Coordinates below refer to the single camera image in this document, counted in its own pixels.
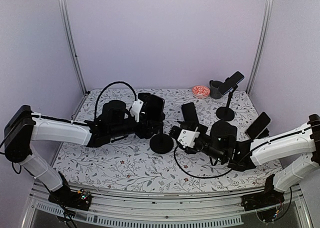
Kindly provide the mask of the black phone with pink edge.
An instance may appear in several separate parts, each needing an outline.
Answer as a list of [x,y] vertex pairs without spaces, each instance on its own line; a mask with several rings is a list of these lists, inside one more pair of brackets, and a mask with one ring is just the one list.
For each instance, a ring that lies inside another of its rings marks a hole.
[[147,119],[150,121],[162,122],[165,119],[164,106],[165,106],[165,100],[153,94],[152,115],[147,115],[146,116]]

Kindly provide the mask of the black round-base phone stand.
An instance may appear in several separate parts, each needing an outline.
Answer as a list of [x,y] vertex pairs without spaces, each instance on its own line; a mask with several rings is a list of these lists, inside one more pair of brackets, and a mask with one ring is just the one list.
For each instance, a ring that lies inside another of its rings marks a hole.
[[173,139],[164,133],[164,124],[159,127],[159,131],[149,141],[150,149],[156,154],[169,153],[174,146]]

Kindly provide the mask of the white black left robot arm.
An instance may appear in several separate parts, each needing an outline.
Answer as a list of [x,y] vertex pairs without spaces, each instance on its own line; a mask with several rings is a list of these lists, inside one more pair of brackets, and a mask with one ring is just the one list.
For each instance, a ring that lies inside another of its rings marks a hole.
[[88,211],[92,202],[89,191],[72,191],[59,171],[52,168],[32,147],[32,141],[72,143],[88,148],[99,148],[134,134],[150,139],[163,129],[165,101],[141,92],[130,108],[121,100],[111,100],[93,121],[76,122],[44,116],[22,105],[4,128],[4,155],[19,164],[49,191],[49,202],[63,208]]

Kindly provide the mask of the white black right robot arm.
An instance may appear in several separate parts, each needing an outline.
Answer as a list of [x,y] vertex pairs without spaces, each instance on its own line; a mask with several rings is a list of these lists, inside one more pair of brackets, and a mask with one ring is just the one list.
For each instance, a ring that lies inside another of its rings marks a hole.
[[291,131],[261,139],[237,141],[237,128],[219,120],[210,134],[207,127],[181,121],[169,136],[187,154],[204,153],[212,165],[227,164],[230,171],[244,172],[270,161],[299,154],[285,169],[269,175],[261,192],[241,197],[245,211],[283,205],[284,193],[320,167],[320,117],[309,116],[308,122]]

